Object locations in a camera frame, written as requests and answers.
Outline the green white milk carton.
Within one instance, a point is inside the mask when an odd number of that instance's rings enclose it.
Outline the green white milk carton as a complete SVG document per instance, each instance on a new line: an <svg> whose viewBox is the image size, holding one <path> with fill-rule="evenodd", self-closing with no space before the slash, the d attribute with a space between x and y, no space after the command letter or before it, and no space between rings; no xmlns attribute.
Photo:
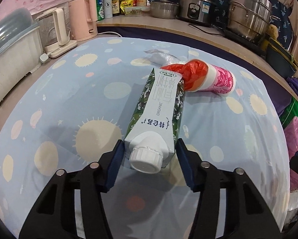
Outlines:
<svg viewBox="0 0 298 239"><path fill-rule="evenodd" d="M133 169L156 174L172 160L184 99L182 75L160 68L152 69L124 140L126 157Z"/></svg>

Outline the pink white paper cup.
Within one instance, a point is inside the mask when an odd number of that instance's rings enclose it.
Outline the pink white paper cup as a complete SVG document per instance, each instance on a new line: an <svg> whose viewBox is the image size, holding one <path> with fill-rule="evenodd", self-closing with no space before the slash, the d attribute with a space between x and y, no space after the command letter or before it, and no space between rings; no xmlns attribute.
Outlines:
<svg viewBox="0 0 298 239"><path fill-rule="evenodd" d="M210 91L228 96L234 91L236 79L231 71L204 61L199 62L206 68L206 73L193 82L192 87L188 89L189 92Z"/></svg>

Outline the red plastic bag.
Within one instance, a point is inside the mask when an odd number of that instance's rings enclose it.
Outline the red plastic bag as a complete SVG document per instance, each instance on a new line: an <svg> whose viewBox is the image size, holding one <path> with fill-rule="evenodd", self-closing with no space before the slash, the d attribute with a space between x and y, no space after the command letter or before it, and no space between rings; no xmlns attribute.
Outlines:
<svg viewBox="0 0 298 239"><path fill-rule="evenodd" d="M185 64L171 64L161 68L181 74L184 79L184 90L189 92L199 90L208 74L208 65L199 59L193 59Z"/></svg>

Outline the pink lined trash bin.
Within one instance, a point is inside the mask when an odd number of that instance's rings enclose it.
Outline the pink lined trash bin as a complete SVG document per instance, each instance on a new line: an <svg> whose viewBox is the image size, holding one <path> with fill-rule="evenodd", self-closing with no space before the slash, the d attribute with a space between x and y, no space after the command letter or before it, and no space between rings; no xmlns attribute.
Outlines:
<svg viewBox="0 0 298 239"><path fill-rule="evenodd" d="M298 117L292 119L284 129L284 133L290 161L290 188L292 192L298 190Z"/></svg>

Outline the green plastic bag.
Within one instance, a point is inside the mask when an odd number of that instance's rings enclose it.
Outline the green plastic bag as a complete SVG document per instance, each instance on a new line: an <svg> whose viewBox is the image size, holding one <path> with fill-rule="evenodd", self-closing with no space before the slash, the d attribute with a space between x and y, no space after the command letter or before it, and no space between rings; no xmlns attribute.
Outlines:
<svg viewBox="0 0 298 239"><path fill-rule="evenodd" d="M283 129L285 129L291 123L294 117L298 117L298 101L294 98L291 98L290 104L279 116Z"/></svg>

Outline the blue patterned tablecloth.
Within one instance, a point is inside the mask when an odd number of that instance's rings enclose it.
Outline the blue patterned tablecloth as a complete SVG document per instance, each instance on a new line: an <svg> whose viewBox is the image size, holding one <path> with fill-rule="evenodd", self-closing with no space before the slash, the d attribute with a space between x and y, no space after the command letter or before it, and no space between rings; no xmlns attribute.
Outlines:
<svg viewBox="0 0 298 239"><path fill-rule="evenodd" d="M184 92L151 59L160 50L234 75L228 95ZM18 236L37 197L63 168L81 170L133 127L166 131L219 169L242 168L283 227L289 202L286 139L264 82L240 65L184 45L97 38L54 63L0 131L0 219Z"/></svg>

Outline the dark blue basin stack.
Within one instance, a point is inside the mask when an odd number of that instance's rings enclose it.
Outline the dark blue basin stack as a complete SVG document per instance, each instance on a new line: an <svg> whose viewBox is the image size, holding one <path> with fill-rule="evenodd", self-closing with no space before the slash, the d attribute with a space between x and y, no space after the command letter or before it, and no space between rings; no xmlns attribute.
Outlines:
<svg viewBox="0 0 298 239"><path fill-rule="evenodd" d="M298 70L298 62L276 39L270 38L266 49L266 62L284 79Z"/></svg>

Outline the black induction cooker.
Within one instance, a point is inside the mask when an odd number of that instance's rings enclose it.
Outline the black induction cooker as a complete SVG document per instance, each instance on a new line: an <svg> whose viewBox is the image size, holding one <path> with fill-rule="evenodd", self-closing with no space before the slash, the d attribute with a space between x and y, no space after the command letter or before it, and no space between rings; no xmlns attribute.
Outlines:
<svg viewBox="0 0 298 239"><path fill-rule="evenodd" d="M253 42L248 41L247 39L237 35L236 33L233 33L231 30L224 29L224 36L235 43L238 43L239 45L243 46L244 48L249 49L253 53L256 53L257 55L265 55L265 52L259 48L259 46L255 45Z"/></svg>

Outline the white power plug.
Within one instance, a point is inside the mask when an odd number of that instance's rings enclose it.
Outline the white power plug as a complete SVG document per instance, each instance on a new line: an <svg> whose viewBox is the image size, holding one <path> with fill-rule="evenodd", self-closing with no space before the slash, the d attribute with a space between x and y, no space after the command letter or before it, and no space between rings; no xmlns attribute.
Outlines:
<svg viewBox="0 0 298 239"><path fill-rule="evenodd" d="M40 57L39 60L42 64L46 63L50 59L49 55L47 53L43 53Z"/></svg>

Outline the brown sponge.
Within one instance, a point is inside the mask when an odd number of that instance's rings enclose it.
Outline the brown sponge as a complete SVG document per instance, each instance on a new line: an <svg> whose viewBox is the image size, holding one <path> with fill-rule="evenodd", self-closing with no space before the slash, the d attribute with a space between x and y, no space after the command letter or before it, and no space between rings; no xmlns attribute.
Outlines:
<svg viewBox="0 0 298 239"><path fill-rule="evenodd" d="M267 34L270 38L277 39L278 36L279 36L279 31L278 31L277 26L275 26L275 25L273 25L273 24L268 25L268 28L267 28L267 30L266 30L266 34Z"/></svg>

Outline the small steel lidded pot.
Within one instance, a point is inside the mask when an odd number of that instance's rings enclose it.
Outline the small steel lidded pot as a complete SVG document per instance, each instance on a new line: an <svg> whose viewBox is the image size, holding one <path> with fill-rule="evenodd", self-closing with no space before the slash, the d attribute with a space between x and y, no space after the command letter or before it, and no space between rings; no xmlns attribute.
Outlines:
<svg viewBox="0 0 298 239"><path fill-rule="evenodd" d="M172 20L178 13L179 5L169 0L151 2L150 15L155 18Z"/></svg>

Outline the pink thermos jug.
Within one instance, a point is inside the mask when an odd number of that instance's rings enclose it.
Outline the pink thermos jug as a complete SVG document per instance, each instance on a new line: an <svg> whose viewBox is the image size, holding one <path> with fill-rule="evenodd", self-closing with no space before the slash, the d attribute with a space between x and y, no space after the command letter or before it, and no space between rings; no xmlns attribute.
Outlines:
<svg viewBox="0 0 298 239"><path fill-rule="evenodd" d="M71 33L77 42L94 38L97 34L96 0L69 2Z"/></svg>

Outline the large steel steamer pot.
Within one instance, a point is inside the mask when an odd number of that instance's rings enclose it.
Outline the large steel steamer pot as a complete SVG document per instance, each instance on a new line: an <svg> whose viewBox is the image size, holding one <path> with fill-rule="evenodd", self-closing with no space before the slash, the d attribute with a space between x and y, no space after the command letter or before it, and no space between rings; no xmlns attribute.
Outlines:
<svg viewBox="0 0 298 239"><path fill-rule="evenodd" d="M250 42L259 43L270 21L278 19L269 0L229 0L227 28Z"/></svg>

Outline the white bottle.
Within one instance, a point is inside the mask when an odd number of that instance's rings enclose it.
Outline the white bottle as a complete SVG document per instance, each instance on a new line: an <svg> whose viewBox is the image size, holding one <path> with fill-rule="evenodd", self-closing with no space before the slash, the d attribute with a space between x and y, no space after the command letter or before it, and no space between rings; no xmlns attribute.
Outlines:
<svg viewBox="0 0 298 239"><path fill-rule="evenodd" d="M112 13L112 0L103 0L104 3L104 17L109 19L113 17Z"/></svg>

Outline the dark soy sauce bottle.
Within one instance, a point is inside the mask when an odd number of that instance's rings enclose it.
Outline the dark soy sauce bottle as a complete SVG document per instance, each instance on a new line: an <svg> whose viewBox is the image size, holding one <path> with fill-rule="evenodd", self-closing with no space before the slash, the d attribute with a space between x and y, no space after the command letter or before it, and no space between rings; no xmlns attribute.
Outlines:
<svg viewBox="0 0 298 239"><path fill-rule="evenodd" d="M120 0L112 0L112 14L113 16L120 15Z"/></svg>

